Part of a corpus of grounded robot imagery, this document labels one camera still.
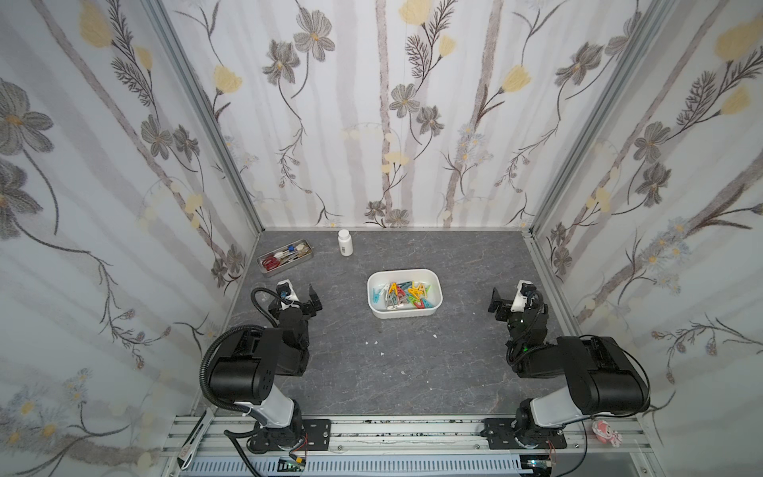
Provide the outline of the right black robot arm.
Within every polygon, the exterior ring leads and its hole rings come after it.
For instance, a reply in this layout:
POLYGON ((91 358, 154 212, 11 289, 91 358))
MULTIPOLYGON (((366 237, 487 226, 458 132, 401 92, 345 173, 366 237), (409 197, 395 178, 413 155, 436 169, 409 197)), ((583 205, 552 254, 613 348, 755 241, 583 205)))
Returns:
POLYGON ((546 340, 550 308, 532 282, 520 281, 512 299, 493 289, 488 311, 507 325, 506 362, 518 377, 564 378, 561 389, 524 399, 511 419, 485 419, 481 436, 490 449, 565 449, 568 425, 598 415, 633 417, 647 411, 651 389, 646 373, 613 338, 546 340))

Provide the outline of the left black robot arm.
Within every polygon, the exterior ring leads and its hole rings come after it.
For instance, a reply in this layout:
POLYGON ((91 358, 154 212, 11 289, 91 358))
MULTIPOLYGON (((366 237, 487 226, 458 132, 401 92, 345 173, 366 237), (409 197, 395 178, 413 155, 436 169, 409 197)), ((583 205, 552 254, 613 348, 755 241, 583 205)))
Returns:
POLYGON ((202 395, 219 409, 254 419, 248 431, 224 432, 240 457, 276 449, 305 451, 309 433, 300 404, 278 389, 275 378, 307 371, 309 323, 323 304, 313 287, 301 300, 286 282, 274 289, 256 287, 250 300, 268 326, 230 328, 210 345, 200 365, 202 395))

